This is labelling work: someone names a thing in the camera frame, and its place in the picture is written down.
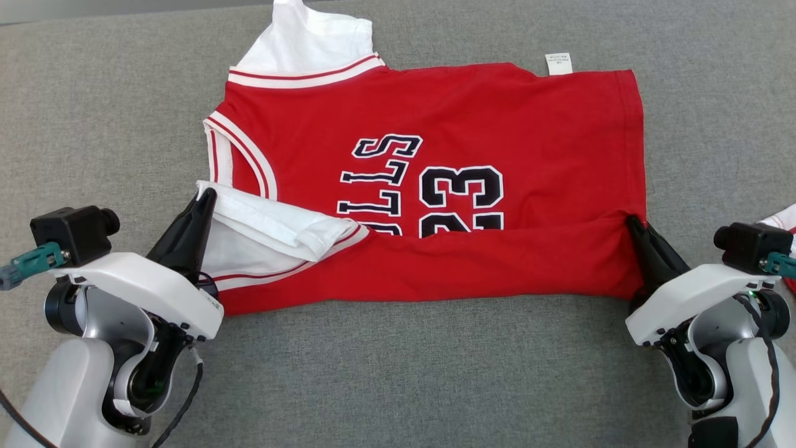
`armhole trim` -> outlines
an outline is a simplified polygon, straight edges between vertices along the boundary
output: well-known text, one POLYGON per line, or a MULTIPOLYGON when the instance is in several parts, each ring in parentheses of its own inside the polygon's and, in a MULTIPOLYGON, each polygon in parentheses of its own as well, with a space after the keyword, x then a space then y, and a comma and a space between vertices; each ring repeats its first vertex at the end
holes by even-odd
POLYGON ((265 158, 265 154, 257 147, 254 141, 229 118, 218 111, 210 114, 210 117, 204 123, 207 128, 210 128, 208 133, 208 153, 210 156, 211 179, 218 178, 217 181, 213 180, 213 182, 228 187, 232 186, 232 146, 234 146, 246 159, 252 171, 254 171, 259 186, 259 195, 272 201, 277 200, 274 170, 271 168, 268 159, 265 158))

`red stripe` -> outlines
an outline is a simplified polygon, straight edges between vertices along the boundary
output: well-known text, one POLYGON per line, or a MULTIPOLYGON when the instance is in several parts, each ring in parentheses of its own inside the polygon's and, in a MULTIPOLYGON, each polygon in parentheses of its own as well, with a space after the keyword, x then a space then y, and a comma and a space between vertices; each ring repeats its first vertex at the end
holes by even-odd
POLYGON ((354 231, 353 231, 353 232, 351 232, 351 235, 349 235, 349 236, 347 236, 347 237, 345 237, 345 238, 343 238, 343 239, 339 239, 337 242, 335 242, 335 243, 332 245, 332 247, 334 247, 334 246, 336 246, 336 245, 338 245, 338 244, 341 244, 341 243, 343 243, 343 242, 347 242, 349 239, 353 238, 353 236, 354 236, 354 235, 356 235, 356 234, 359 232, 359 229, 361 229, 361 226, 357 226, 357 227, 354 229, 354 231))
POLYGON ((263 176, 263 188, 265 189, 265 195, 263 197, 264 198, 268 198, 268 179, 265 176, 265 171, 263 170, 263 168, 257 163, 257 158, 254 156, 254 153, 252 152, 252 150, 247 148, 246 145, 244 145, 244 143, 240 140, 240 138, 238 138, 238 136, 236 136, 232 131, 227 129, 226 126, 224 126, 223 124, 219 123, 218 121, 213 119, 211 116, 208 117, 208 120, 210 120, 213 123, 215 123, 216 126, 218 126, 219 128, 224 129, 229 135, 235 137, 235 140, 237 140, 237 142, 240 143, 240 146, 249 154, 249 157, 252 158, 252 162, 257 167, 257 170, 263 176))
MULTIPOLYGON (((349 236, 347 236, 347 237, 345 237, 345 238, 343 238, 341 240, 338 240, 337 242, 335 242, 333 244, 333 246, 336 246, 338 244, 341 244, 343 242, 348 241, 354 235, 359 233, 359 229, 360 228, 361 228, 361 226, 357 226, 356 229, 354 229, 354 232, 351 233, 351 235, 349 235, 349 236)), ((309 263, 309 261, 304 261, 302 264, 300 264, 298 266, 295 266, 293 268, 290 268, 288 270, 284 270, 284 271, 278 272, 278 273, 269 273, 269 274, 266 274, 266 275, 251 275, 251 274, 246 274, 246 273, 231 273, 229 275, 224 275, 224 276, 221 276, 221 277, 214 277, 213 280, 214 281, 222 281, 222 280, 229 280, 231 278, 270 278, 270 277, 276 277, 278 275, 284 275, 286 273, 291 273, 291 272, 297 270, 298 268, 304 266, 307 263, 309 263)))
POLYGON ((210 129, 210 139, 213 141, 213 182, 218 183, 218 151, 216 151, 216 132, 210 129))
POLYGON ((221 276, 221 277, 215 277, 215 278, 213 278, 213 280, 222 281, 222 280, 229 280, 230 278, 269 278, 269 277, 276 277, 278 275, 291 273, 291 272, 297 270, 298 268, 304 266, 307 263, 309 263, 309 261, 305 261, 302 264, 300 264, 298 266, 295 266, 294 268, 290 268, 288 270, 285 270, 285 271, 282 271, 282 272, 278 272, 278 273, 269 273, 268 275, 249 275, 249 274, 245 274, 245 273, 233 273, 233 274, 224 275, 224 276, 221 276))
POLYGON ((234 73, 236 75, 241 75, 242 77, 259 78, 261 80, 289 80, 289 81, 297 81, 297 80, 306 80, 306 79, 312 79, 312 78, 325 77, 325 76, 329 76, 329 75, 336 75, 336 74, 342 73, 342 72, 344 72, 346 70, 351 70, 354 67, 356 67, 357 65, 359 65, 359 64, 361 64, 363 62, 366 62, 366 61, 370 61, 373 58, 381 59, 381 57, 379 57, 379 56, 377 56, 375 54, 372 54, 372 55, 366 57, 365 59, 361 59, 361 60, 359 60, 357 62, 354 62, 353 64, 351 64, 348 67, 345 67, 343 69, 333 70, 331 72, 316 73, 314 75, 301 75, 301 76, 297 76, 297 77, 285 77, 285 76, 276 77, 276 76, 271 76, 271 75, 255 75, 255 74, 252 74, 252 73, 238 72, 237 70, 230 70, 229 72, 230 73, 234 73))

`white striped trim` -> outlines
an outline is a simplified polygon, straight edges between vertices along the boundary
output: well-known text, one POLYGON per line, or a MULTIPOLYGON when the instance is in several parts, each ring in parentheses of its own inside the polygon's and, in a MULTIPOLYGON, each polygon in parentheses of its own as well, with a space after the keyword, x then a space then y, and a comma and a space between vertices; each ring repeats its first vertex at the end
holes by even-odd
MULTIPOLYGON (((336 254, 338 252, 341 252, 341 251, 343 251, 345 249, 348 249, 351 246, 354 246, 358 242, 360 242, 363 239, 365 239, 366 236, 368 236, 368 232, 369 231, 368 231, 367 227, 365 227, 365 226, 357 226, 357 227, 355 227, 355 229, 356 230, 354 231, 353 236, 351 236, 350 238, 348 238, 347 240, 345 240, 345 241, 343 241, 341 243, 338 243, 338 244, 332 246, 331 249, 329 249, 329 251, 326 252, 326 254, 324 254, 323 258, 321 258, 320 261, 316 261, 316 262, 305 261, 302 264, 299 264, 298 267, 294 267, 294 268, 286 270, 285 273, 283 273, 283 274, 279 274, 279 273, 274 273, 274 274, 265 273, 265 274, 263 274, 263 273, 251 273, 251 272, 246 272, 246 271, 232 271, 232 272, 224 271, 224 275, 225 276, 236 275, 237 274, 237 275, 240 275, 241 277, 233 277, 233 278, 227 278, 227 279, 224 279, 224 280, 216 281, 216 287, 218 288, 219 291, 226 291, 228 289, 243 288, 245 286, 267 285, 269 283, 273 283, 275 281, 279 281, 279 280, 282 280, 284 278, 288 278, 291 275, 295 275, 296 273, 300 273, 300 272, 302 272, 304 270, 307 270, 307 269, 311 268, 312 266, 317 265, 318 263, 322 262, 323 260, 327 259, 328 257, 331 257, 332 255, 334 255, 334 254, 336 254), (265 277, 265 278, 243 277, 243 276, 251 276, 251 275, 268 275, 268 277, 265 277)), ((211 275, 211 277, 221 277, 221 275, 219 275, 217 273, 216 274, 210 274, 210 275, 211 275)))
POLYGON ((293 74, 290 76, 277 73, 254 73, 237 67, 230 67, 228 81, 248 87, 307 88, 333 84, 384 66, 385 63, 381 60, 378 53, 374 53, 339 69, 326 70, 320 73, 293 74))
POLYGON ((232 186, 232 146, 227 137, 205 124, 207 155, 210 163, 210 181, 232 186))
MULTIPOLYGON (((248 162, 249 166, 254 171, 257 183, 259 185, 259 195, 263 198, 272 201, 277 200, 276 190, 276 177, 271 164, 265 158, 265 154, 257 147, 257 145, 250 139, 243 131, 240 130, 229 118, 222 115, 220 112, 215 111, 210 114, 210 117, 204 121, 207 126, 210 126, 216 132, 225 136, 229 142, 234 143, 235 147, 240 151, 243 157, 248 162)), ((232 185, 232 155, 229 159, 229 179, 232 185)))

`teal connector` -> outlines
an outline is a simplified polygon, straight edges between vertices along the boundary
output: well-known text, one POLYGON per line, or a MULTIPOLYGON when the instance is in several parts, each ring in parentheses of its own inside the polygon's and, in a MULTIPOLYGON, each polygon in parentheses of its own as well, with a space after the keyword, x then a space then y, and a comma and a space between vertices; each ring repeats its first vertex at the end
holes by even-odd
POLYGON ((0 290, 14 289, 26 278, 63 266, 68 260, 69 253, 62 251, 55 242, 38 246, 0 267, 0 290))
POLYGON ((784 253, 769 253, 763 270, 780 277, 796 278, 796 260, 784 253))

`printed number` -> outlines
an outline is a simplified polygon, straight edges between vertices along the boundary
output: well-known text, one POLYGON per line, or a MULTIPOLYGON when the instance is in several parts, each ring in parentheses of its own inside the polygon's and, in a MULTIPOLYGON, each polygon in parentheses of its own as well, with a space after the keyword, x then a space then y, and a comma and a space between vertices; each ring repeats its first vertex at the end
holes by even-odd
POLYGON ((447 167, 428 167, 420 175, 420 200, 430 208, 447 205, 446 192, 473 196, 473 208, 489 208, 503 199, 503 175, 493 167, 467 167, 460 170, 447 167), (447 190, 439 189, 440 183, 447 190), (481 192, 470 193, 470 185, 481 185, 481 192))
POLYGON ((379 190, 379 197, 387 199, 387 204, 355 204, 348 201, 338 201, 338 213, 349 214, 357 211, 369 211, 386 213, 390 216, 400 216, 400 191, 379 190))
MULTIPOLYGON (((380 139, 360 139, 354 147, 352 155, 357 159, 370 159, 392 151, 392 155, 410 159, 417 154, 423 139, 420 136, 402 136, 387 134, 380 139)), ((340 182, 384 182, 393 187, 400 187, 409 168, 410 161, 389 159, 385 172, 354 173, 343 171, 340 182)), ((503 199, 503 175, 491 166, 465 167, 454 169, 449 167, 428 167, 419 177, 420 201, 430 209, 447 206, 447 195, 472 196, 474 209, 488 209, 496 206, 503 199)), ((386 203, 353 203, 338 201, 338 213, 356 212, 383 213, 389 216, 400 216, 400 192, 379 190, 379 197, 386 203)), ((403 231, 397 224, 363 222, 377 232, 402 235, 403 231)), ((472 230, 503 229, 502 212, 484 212, 473 215, 468 227, 462 217, 456 213, 430 213, 419 220, 421 238, 436 234, 440 230, 449 232, 470 232, 472 230)))
POLYGON ((352 154, 358 159, 369 159, 382 155, 391 147, 394 147, 393 155, 411 158, 417 154, 417 150, 422 143, 423 139, 420 136, 387 134, 380 141, 376 139, 360 139, 352 154))
POLYGON ((404 234, 401 231, 401 228, 397 224, 381 224, 379 222, 359 222, 360 224, 365 224, 366 226, 370 227, 371 229, 375 230, 376 232, 381 232, 384 234, 391 234, 397 237, 404 234))
POLYGON ((456 213, 430 213, 420 219, 420 237, 430 237, 441 229, 449 232, 470 232, 472 230, 503 229, 503 212, 480 213, 473 215, 473 226, 467 228, 456 213))

